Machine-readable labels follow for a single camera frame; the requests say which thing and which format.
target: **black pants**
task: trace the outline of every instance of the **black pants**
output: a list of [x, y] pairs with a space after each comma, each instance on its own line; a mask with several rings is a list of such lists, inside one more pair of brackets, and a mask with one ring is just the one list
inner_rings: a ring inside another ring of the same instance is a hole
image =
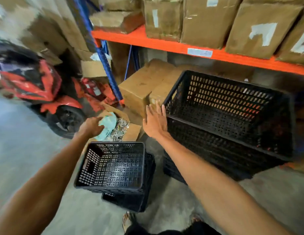
[[[138, 223], [133, 223], [126, 231], [125, 235], [150, 235]], [[215, 229], [204, 222], [195, 222], [184, 231], [166, 230], [158, 235], [220, 235]]]

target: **foot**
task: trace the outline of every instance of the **foot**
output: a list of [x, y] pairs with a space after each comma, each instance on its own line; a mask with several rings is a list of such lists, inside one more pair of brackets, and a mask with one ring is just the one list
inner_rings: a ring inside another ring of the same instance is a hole
[[195, 222], [204, 222], [203, 218], [200, 216], [200, 214], [196, 212], [192, 212], [190, 215], [190, 225], [192, 225]]
[[126, 233], [127, 229], [136, 221], [136, 216], [134, 213], [130, 213], [129, 211], [127, 211], [124, 215], [123, 215], [123, 230], [124, 233]]

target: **concrete floor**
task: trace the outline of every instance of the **concrete floor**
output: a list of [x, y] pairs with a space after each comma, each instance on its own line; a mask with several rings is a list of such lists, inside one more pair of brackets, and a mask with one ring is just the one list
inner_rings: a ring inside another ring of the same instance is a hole
[[[13, 192], [68, 143], [20, 103], [0, 98], [0, 209]], [[138, 220], [151, 233], [188, 226], [193, 210], [215, 226], [189, 188], [162, 173], [162, 148], [146, 137], [157, 169], [149, 206]], [[75, 189], [75, 170], [56, 217], [43, 234], [123, 234], [123, 209], [101, 201], [100, 194]], [[265, 209], [298, 235], [304, 235], [304, 174], [274, 168], [240, 182]]]

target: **motorcycle wheel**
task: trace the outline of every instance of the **motorcycle wheel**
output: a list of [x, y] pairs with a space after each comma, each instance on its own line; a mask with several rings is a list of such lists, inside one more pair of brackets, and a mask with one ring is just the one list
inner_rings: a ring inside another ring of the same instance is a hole
[[60, 106], [55, 114], [46, 115], [50, 129], [60, 137], [72, 139], [81, 124], [87, 119], [83, 111], [71, 106]]

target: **shelf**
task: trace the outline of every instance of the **shelf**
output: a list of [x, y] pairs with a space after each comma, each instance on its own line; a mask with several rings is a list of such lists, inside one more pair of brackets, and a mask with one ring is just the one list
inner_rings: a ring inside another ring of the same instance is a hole
[[304, 75], [303, 66], [291, 64], [291, 63], [284, 63], [281, 61], [275, 61], [274, 57], [272, 57], [269, 60], [257, 59], [243, 55], [232, 55], [226, 53], [224, 49], [219, 50], [219, 49], [211, 49], [211, 48], [202, 48], [202, 47], [191, 46], [188, 44], [183, 44], [178, 42], [165, 41], [160, 39], [149, 39], [146, 37], [145, 34], [145, 26], [139, 27], [130, 34], [120, 34], [120, 33], [105, 32], [102, 30], [94, 30], [92, 31], [92, 36], [95, 39], [126, 43], [130, 45], [159, 49], [173, 53], [193, 55], [193, 56], [216, 59], [230, 63], [248, 65], [252, 67], [259, 67], [259, 68], [271, 69], [275, 71], [283, 71], [283, 72], [290, 72], [290, 73]]

